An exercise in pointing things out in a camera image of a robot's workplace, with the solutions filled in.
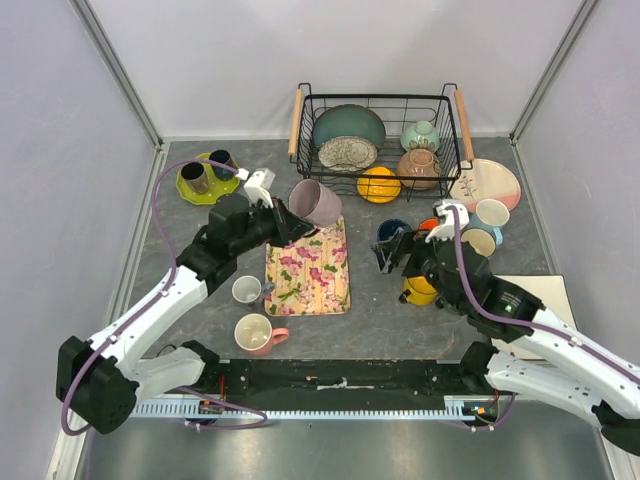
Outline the dark blue mug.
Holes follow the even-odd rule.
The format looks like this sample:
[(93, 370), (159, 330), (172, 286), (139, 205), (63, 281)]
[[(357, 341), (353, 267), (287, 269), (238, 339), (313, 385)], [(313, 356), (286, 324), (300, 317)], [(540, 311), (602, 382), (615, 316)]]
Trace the dark blue mug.
[(375, 245), (399, 245), (404, 236), (412, 231), (411, 225), (403, 220), (385, 220), (378, 227)]

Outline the purple mug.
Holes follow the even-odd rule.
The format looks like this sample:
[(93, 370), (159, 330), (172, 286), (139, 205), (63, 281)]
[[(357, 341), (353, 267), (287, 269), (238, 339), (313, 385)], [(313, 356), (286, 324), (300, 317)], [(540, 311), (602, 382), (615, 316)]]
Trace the purple mug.
[(294, 215), (319, 228), (335, 224), (342, 213), (340, 197), (315, 179), (303, 179), (295, 185), (288, 207)]

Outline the yellow mug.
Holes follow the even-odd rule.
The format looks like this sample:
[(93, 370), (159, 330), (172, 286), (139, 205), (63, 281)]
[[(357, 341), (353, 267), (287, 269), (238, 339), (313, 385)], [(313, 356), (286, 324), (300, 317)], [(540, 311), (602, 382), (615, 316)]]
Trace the yellow mug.
[(398, 300), (402, 304), (424, 306), (433, 303), (438, 295), (437, 290), (424, 276), (404, 279), (403, 291)]

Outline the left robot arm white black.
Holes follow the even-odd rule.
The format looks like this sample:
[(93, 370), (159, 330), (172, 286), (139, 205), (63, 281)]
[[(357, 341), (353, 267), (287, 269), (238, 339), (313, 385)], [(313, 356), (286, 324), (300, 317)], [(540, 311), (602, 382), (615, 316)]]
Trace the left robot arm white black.
[(264, 244), (287, 246), (316, 233), (315, 222), (278, 198), (250, 202), (240, 194), (214, 205), (192, 242), (167, 274), (111, 325), (82, 341), (69, 337), (57, 360), (56, 396), (63, 431), (77, 435), (70, 413), (101, 434), (113, 432), (146, 400), (180, 387), (208, 393), (219, 382), (219, 357), (197, 341), (145, 358), (176, 321), (210, 297), (237, 270), (239, 256)]

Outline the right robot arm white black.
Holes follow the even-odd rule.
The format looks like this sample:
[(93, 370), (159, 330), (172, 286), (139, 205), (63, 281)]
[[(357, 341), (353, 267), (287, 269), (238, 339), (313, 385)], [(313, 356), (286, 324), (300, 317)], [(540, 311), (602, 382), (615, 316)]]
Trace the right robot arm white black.
[(523, 394), (597, 427), (612, 444), (639, 452), (639, 368), (578, 332), (540, 298), (494, 275), (488, 258), (466, 243), (397, 231), (372, 250), (383, 273), (402, 259), (403, 274), (427, 281), (440, 307), (481, 334), (527, 350), (552, 364), (528, 367), (478, 342), (466, 351), (458, 381), (467, 392), (485, 389)]

